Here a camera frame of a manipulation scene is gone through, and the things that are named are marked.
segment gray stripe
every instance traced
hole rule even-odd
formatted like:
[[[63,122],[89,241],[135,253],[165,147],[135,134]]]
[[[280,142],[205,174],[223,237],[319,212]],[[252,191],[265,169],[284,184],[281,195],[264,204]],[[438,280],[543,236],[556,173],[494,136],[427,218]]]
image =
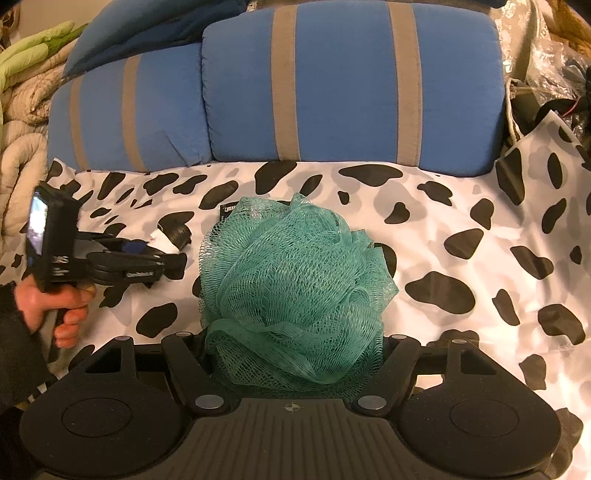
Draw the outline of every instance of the gray stripe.
[[[90,170],[86,152],[84,151],[80,122],[80,88],[82,87],[82,79],[83,77],[78,77],[72,80],[72,88],[70,89],[70,130],[72,132],[72,146],[74,147],[76,163],[78,163],[81,170]]]
[[[123,143],[131,166],[136,171],[147,172],[142,155],[139,153],[138,138],[135,124],[135,87],[138,68],[142,55],[130,57],[123,68],[123,98],[121,101],[121,123],[123,126]]]
[[[300,160],[296,113],[297,5],[279,7],[271,30],[271,93],[280,160]]]
[[[413,6],[388,2],[398,80],[397,163],[418,167],[423,137],[423,73]]]

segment cow print sheet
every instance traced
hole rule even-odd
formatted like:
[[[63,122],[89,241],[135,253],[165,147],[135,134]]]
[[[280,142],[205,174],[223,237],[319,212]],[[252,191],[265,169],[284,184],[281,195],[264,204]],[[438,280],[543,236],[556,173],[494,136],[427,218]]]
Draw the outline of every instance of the cow print sheet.
[[[150,343],[199,331],[197,253],[219,205],[302,192],[384,250],[400,288],[383,316],[387,335],[478,345],[557,410],[563,436],[548,474],[591,479],[591,161],[553,113],[476,179],[393,164],[294,162],[143,175],[74,174],[55,161],[49,177],[84,202],[81,229],[147,239],[159,221],[177,220],[193,235],[182,277],[104,289],[79,345],[50,365],[57,378],[116,335]],[[9,247],[5,283],[25,270],[23,236]]]

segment round pad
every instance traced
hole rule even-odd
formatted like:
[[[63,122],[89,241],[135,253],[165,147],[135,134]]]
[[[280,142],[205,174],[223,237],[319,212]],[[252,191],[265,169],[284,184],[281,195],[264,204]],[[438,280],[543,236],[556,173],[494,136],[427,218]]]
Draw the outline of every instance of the round pad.
[[[519,392],[495,395],[440,385],[409,398],[398,427],[416,454],[447,472],[468,478],[519,475],[550,457],[560,428],[550,406],[531,400]]]
[[[519,417],[509,405],[487,398],[456,404],[449,413],[452,423],[475,437],[501,437],[515,430]]]
[[[22,416],[25,448],[68,478],[130,475],[164,458],[183,432],[179,407],[136,379],[118,380],[56,384]]]
[[[113,435],[123,430],[130,420],[131,408],[113,398],[80,400],[68,407],[61,418],[70,433],[88,438]]]

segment green bath pouf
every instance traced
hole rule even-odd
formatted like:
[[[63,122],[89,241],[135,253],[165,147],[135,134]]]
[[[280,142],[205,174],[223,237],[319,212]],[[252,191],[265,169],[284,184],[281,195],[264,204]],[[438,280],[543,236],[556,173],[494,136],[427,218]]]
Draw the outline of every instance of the green bath pouf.
[[[244,197],[199,252],[214,376],[242,396],[351,401],[383,363],[398,293],[381,248],[300,194]]]

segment blue pillow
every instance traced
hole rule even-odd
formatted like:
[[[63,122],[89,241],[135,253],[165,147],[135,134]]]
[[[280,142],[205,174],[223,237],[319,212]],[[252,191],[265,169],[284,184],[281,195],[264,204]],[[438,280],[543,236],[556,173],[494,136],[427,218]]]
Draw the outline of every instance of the blue pillow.
[[[63,76],[200,41],[208,25],[245,11],[245,0],[113,0],[78,39]]]
[[[500,152],[501,49],[482,13],[377,0],[309,2],[210,25],[202,54],[219,161],[411,164],[410,152],[425,170],[477,176]],[[422,75],[422,87],[411,71]]]
[[[156,171],[211,160],[201,44],[103,65],[62,86],[48,159],[76,170]]]

